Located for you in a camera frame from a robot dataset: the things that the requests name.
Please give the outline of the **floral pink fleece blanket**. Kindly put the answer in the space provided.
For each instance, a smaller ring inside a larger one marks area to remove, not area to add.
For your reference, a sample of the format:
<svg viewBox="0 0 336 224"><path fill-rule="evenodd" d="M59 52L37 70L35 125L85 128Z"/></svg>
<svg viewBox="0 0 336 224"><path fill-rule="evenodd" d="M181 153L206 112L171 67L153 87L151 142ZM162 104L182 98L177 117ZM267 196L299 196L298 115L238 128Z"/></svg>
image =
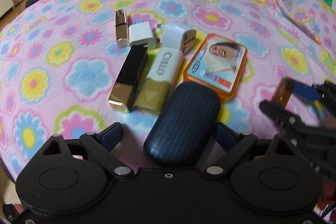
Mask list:
<svg viewBox="0 0 336 224"><path fill-rule="evenodd" d="M219 120L236 131L271 137L259 110L284 77L308 84L335 80L335 7L324 0L40 0L1 31L1 158L17 177L53 134L76 138L115 121L128 128L117 150L131 166L146 166L142 143L156 121L149 110L114 111L108 96L129 52L116 38L116 12L125 10L130 38L151 27L164 48L185 53L185 69L208 34L204 79L230 80L236 50L248 55L233 98Z"/></svg>

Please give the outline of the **black gold lipstick box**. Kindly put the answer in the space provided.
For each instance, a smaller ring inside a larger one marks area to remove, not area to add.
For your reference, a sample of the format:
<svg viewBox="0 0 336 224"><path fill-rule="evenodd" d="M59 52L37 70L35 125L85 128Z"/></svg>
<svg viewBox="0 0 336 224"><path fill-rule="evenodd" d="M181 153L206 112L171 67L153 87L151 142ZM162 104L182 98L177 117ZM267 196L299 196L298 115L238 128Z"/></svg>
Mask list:
<svg viewBox="0 0 336 224"><path fill-rule="evenodd" d="M108 104L114 110L128 113L133 107L139 81L147 63L147 52L147 44L131 46L108 98Z"/></svg>

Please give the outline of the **dark blue glasses case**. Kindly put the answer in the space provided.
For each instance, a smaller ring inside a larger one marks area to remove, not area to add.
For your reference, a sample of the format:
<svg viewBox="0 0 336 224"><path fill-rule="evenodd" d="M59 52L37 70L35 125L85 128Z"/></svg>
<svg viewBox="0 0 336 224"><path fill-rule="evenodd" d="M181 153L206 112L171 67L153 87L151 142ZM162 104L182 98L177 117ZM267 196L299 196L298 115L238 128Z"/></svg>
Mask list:
<svg viewBox="0 0 336 224"><path fill-rule="evenodd" d="M193 82L176 87L150 130L144 153L165 168L196 166L221 109L218 95Z"/></svg>

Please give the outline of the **rose gold lipstick tube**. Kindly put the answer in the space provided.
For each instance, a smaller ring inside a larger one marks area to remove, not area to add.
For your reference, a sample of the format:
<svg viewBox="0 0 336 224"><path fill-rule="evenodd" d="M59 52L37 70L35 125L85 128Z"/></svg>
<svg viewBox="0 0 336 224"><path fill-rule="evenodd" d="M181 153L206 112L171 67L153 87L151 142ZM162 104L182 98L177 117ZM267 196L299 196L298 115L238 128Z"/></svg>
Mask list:
<svg viewBox="0 0 336 224"><path fill-rule="evenodd" d="M127 15L125 9L116 11L116 43L119 48L128 47L129 42L129 28L127 22Z"/></svg>

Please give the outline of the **orange tin with portrait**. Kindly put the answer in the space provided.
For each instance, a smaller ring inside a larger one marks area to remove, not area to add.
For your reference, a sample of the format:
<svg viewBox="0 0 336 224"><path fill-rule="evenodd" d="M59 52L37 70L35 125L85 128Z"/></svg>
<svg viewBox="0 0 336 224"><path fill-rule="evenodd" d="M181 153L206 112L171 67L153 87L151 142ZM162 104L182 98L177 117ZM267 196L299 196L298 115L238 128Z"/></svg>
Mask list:
<svg viewBox="0 0 336 224"><path fill-rule="evenodd" d="M234 97L244 72L247 48L217 34L209 34L183 71L184 82L201 84L227 103Z"/></svg>

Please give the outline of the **white gold Cielo box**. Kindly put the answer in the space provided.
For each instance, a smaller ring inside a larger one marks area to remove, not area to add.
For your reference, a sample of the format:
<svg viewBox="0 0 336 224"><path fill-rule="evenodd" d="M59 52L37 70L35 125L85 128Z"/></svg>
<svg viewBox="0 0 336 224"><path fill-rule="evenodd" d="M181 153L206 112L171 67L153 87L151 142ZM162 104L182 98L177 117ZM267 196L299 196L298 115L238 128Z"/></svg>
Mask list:
<svg viewBox="0 0 336 224"><path fill-rule="evenodd" d="M180 50L168 47L159 50L135 100L136 109L153 115L161 113L182 60Z"/></svg>

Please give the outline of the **white plug adapter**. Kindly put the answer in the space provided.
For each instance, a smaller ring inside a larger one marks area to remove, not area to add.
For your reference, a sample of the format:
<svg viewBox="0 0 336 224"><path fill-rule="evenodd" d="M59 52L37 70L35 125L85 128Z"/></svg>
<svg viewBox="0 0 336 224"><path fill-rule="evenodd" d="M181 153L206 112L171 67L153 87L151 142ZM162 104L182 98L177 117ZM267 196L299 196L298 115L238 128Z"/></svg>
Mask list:
<svg viewBox="0 0 336 224"><path fill-rule="evenodd" d="M194 45L197 31L183 23L159 24L163 31L160 43L163 47L174 48L186 54Z"/></svg>

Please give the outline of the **amber glass vial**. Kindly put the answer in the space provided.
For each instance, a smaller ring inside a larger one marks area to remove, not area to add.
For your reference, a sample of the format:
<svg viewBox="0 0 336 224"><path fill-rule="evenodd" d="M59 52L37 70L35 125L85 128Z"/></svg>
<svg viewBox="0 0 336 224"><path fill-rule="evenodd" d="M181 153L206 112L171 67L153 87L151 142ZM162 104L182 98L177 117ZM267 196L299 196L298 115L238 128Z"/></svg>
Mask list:
<svg viewBox="0 0 336 224"><path fill-rule="evenodd" d="M274 92L271 101L286 108L292 91L294 89L294 80L290 78L282 78Z"/></svg>

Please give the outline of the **small white charger cube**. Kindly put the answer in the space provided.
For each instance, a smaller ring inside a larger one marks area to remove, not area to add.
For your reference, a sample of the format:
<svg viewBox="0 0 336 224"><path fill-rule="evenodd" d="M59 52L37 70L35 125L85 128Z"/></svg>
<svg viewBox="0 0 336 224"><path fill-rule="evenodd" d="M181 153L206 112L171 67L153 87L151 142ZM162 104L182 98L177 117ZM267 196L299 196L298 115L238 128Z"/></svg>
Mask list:
<svg viewBox="0 0 336 224"><path fill-rule="evenodd" d="M156 47L156 38L149 22L141 22L129 26L130 46L147 45L148 50Z"/></svg>

